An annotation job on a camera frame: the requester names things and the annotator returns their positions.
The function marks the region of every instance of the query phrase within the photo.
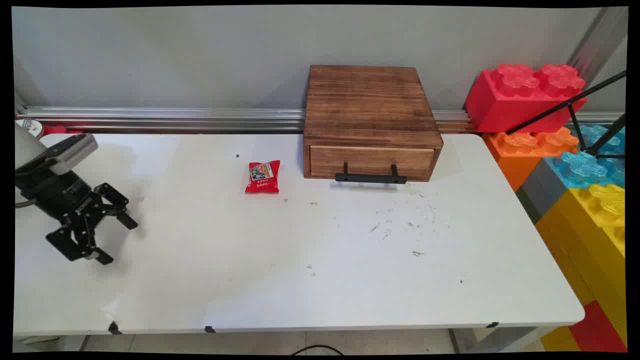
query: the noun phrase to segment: wooden box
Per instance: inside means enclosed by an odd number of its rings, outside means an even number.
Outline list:
[[[442,137],[415,68],[312,65],[303,146],[307,178],[429,181]]]

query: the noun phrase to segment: drawer handle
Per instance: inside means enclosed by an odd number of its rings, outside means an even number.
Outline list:
[[[344,163],[344,173],[336,174],[336,181],[345,181],[347,183],[406,184],[406,176],[398,175],[396,164],[391,165],[391,174],[393,175],[349,174],[347,168],[347,163]]]

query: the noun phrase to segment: black metal stand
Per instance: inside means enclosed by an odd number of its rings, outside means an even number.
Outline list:
[[[613,77],[611,77],[609,79],[606,79],[605,81],[595,85],[594,87],[588,88],[587,90],[579,93],[578,95],[572,97],[571,99],[568,99],[567,101],[563,101],[562,103],[560,103],[560,104],[554,106],[553,108],[551,108],[551,109],[549,109],[549,110],[547,110],[547,111],[545,111],[545,112],[543,112],[543,113],[541,113],[541,114],[539,114],[539,115],[537,115],[537,116],[535,116],[535,117],[523,122],[522,124],[512,127],[511,129],[507,130],[507,135],[511,135],[511,134],[515,133],[516,131],[521,130],[524,127],[527,127],[527,126],[533,124],[534,122],[542,119],[543,117],[545,117],[545,116],[547,116],[547,115],[549,115],[551,113],[554,113],[554,112],[564,108],[565,106],[569,106],[570,104],[573,104],[574,102],[580,100],[581,98],[583,98],[583,97],[585,97],[587,95],[590,95],[590,94],[600,90],[601,88],[603,88],[603,87],[605,87],[607,85],[611,85],[611,84],[615,83],[616,81],[624,78],[625,76],[627,76],[627,71],[626,70],[624,70],[623,72],[621,72],[621,73],[619,73],[619,74],[617,74],[617,75],[615,75],[615,76],[613,76]]]
[[[613,84],[614,82],[616,82],[617,80],[620,80],[622,78],[624,78],[625,76],[627,76],[627,71],[624,70],[623,72],[620,72],[619,74],[606,79],[605,81],[591,87],[588,88],[587,90],[579,93],[578,95],[572,97],[571,99],[568,99],[567,101],[564,101],[556,106],[554,106],[553,108],[523,122],[520,125],[514,126],[511,129],[506,131],[507,135],[511,135],[513,133],[515,133],[518,130],[521,130],[531,124],[533,124],[534,122],[542,119],[543,117],[546,117],[547,115],[556,112],[562,108],[564,108],[565,106],[569,109],[569,114],[571,114],[571,120],[573,122],[573,126],[575,127],[575,132],[576,135],[578,136],[578,140],[580,142],[580,151],[586,151],[588,154],[595,156],[596,158],[616,158],[616,159],[623,159],[625,157],[624,154],[599,154],[598,150],[600,150],[600,148],[606,144],[615,134],[618,133],[618,131],[622,130],[623,127],[625,127],[625,115],[627,113],[622,114],[622,116],[616,120],[613,125],[611,127],[609,127],[609,129],[607,130],[606,133],[604,133],[592,146],[588,147],[586,146],[586,144],[584,143],[584,137],[582,136],[582,131],[580,131],[580,125],[578,124],[578,119],[575,117],[575,111],[573,110],[573,103],[575,101],[580,100],[581,98],[589,95],[589,94],[593,94],[594,92],[602,89],[605,86],[608,86],[610,84]]]
[[[627,113],[622,114],[618,120],[616,120],[613,125],[609,127],[606,133],[604,133],[598,141],[596,141],[592,146],[587,149],[587,153],[594,155],[599,158],[610,158],[610,157],[618,157],[617,155],[600,155],[598,154],[598,150],[606,144],[618,131],[622,130],[625,127],[625,118]]]

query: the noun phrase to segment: giant toy brick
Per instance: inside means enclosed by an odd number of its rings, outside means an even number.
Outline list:
[[[580,351],[569,327],[562,326],[540,338],[546,351]]]
[[[584,320],[569,326],[569,331],[582,351],[627,352],[597,301],[584,307]]]
[[[566,152],[560,157],[538,162],[522,189],[534,209],[543,216],[569,188],[587,188],[591,184],[625,186],[625,162],[599,159],[586,152]]]
[[[580,126],[582,138],[587,147],[593,145],[604,133],[607,128],[600,125],[582,125]],[[576,135],[576,131],[571,130],[571,134]],[[625,128],[618,131],[609,141],[604,144],[598,151],[601,154],[621,154],[625,151]]]
[[[476,131],[503,133],[577,95],[585,82],[568,65],[544,65],[534,72],[522,64],[502,64],[484,70],[465,106]],[[587,99],[573,103],[578,111]],[[519,130],[522,133],[554,133],[571,119],[563,108]]]
[[[536,207],[533,206],[533,202],[531,201],[529,194],[527,194],[522,186],[518,189],[518,191],[516,191],[516,197],[518,197],[520,204],[524,208],[524,211],[527,212],[527,215],[529,216],[529,219],[531,219],[531,222],[533,224],[538,223],[542,215],[540,215],[540,213],[538,213],[538,210],[536,210]]]
[[[559,327],[540,341],[546,351],[627,352],[597,301],[584,306],[583,321]]]
[[[616,332],[627,344],[624,189],[610,184],[569,189],[536,224],[581,301],[566,263],[572,263]],[[568,259],[563,259],[562,249]]]
[[[566,127],[555,133],[485,133],[483,140],[513,191],[517,191],[542,157],[578,152],[578,138]]]

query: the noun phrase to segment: snack bag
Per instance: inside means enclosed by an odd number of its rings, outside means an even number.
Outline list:
[[[280,160],[269,163],[249,163],[249,185],[246,186],[246,193],[277,193],[278,190],[278,168]]]

